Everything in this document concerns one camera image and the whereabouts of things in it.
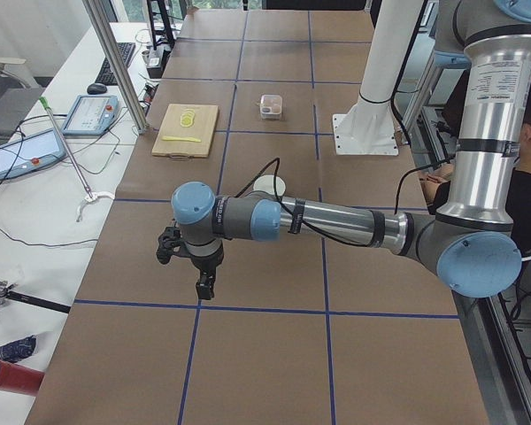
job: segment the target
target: wooden cutting board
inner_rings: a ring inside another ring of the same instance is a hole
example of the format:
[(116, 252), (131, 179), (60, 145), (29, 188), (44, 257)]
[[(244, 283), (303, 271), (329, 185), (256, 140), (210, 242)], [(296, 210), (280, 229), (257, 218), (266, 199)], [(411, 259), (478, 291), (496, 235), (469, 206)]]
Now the wooden cutting board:
[(169, 104), (151, 154), (208, 158), (218, 116), (219, 107), (215, 104)]

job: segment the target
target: red cylinder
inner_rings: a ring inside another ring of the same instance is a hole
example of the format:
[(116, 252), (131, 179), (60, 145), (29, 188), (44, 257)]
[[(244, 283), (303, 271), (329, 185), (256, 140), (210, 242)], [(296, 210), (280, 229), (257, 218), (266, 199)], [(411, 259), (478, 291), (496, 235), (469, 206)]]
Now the red cylinder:
[(0, 390), (36, 396), (43, 372), (0, 360)]

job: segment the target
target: keyboard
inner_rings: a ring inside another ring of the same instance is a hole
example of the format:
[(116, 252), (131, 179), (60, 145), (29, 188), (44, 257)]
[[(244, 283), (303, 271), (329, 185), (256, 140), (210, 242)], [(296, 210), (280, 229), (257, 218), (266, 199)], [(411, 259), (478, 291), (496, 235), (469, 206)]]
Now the keyboard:
[[(130, 66), (132, 58), (134, 57), (135, 43), (119, 42), (118, 50), (126, 66)], [(112, 69), (110, 69), (110, 64), (108, 63), (107, 58), (104, 58), (103, 65), (100, 67), (100, 71), (98, 72), (95, 82), (100, 82), (105, 86), (116, 86), (118, 84), (116, 82), (116, 77), (112, 73)]]

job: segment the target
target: black tripod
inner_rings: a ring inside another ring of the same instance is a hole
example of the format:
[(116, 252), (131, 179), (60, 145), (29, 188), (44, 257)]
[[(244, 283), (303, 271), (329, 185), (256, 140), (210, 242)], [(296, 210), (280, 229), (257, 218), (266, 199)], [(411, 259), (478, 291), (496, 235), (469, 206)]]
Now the black tripod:
[(46, 299), (20, 294), (14, 292), (12, 288), (13, 285), (8, 286), (8, 282), (0, 282), (0, 305), (4, 303), (5, 299), (11, 299), (13, 301), (19, 301), (20, 303), (37, 305), (38, 307), (48, 308), (61, 313), (69, 313), (71, 310), (69, 305), (58, 304), (52, 301), (47, 301)]

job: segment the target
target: white table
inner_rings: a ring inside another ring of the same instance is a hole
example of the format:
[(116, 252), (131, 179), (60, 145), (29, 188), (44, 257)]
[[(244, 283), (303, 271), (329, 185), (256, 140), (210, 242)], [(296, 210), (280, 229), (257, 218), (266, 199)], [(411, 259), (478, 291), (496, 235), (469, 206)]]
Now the white table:
[[(112, 24), (117, 41), (136, 41), (134, 60), (128, 71), (138, 94), (148, 76), (141, 54), (142, 44), (149, 40), (145, 28), (142, 23)], [(54, 113), (67, 113), (74, 99), (86, 93), (103, 60), (104, 53), (91, 28), (43, 94)], [(108, 93), (117, 95), (120, 106), (125, 106), (118, 87), (109, 86)], [(37, 115), (44, 115), (39, 102), (27, 116)], [(134, 148), (137, 133), (134, 122), (129, 113), (120, 116), (121, 120), (112, 130), (120, 139), (117, 154), (99, 175), (85, 174), (94, 191), (114, 193)], [(27, 135), (47, 128), (51, 128), (47, 118), (31, 120), (22, 127)], [(75, 157), (88, 170), (99, 171), (118, 142), (117, 137), (107, 134), (76, 153)], [(69, 143), (77, 152), (94, 140), (69, 139)], [(0, 228), (30, 243), (58, 244), (96, 239), (112, 201), (103, 198), (86, 206), (82, 222), (77, 223), (76, 208), (84, 196), (84, 189), (69, 163), (5, 182), (0, 187)], [(94, 247), (94, 242), (65, 248), (28, 247), (0, 233), (0, 280), (16, 283), (17, 292), (71, 305)], [(0, 345), (37, 335), (34, 355), (22, 360), (20, 365), (46, 370), (65, 319), (63, 313), (8, 301), (0, 308)], [(23, 423), (33, 402), (33, 397), (0, 391), (0, 424)]]

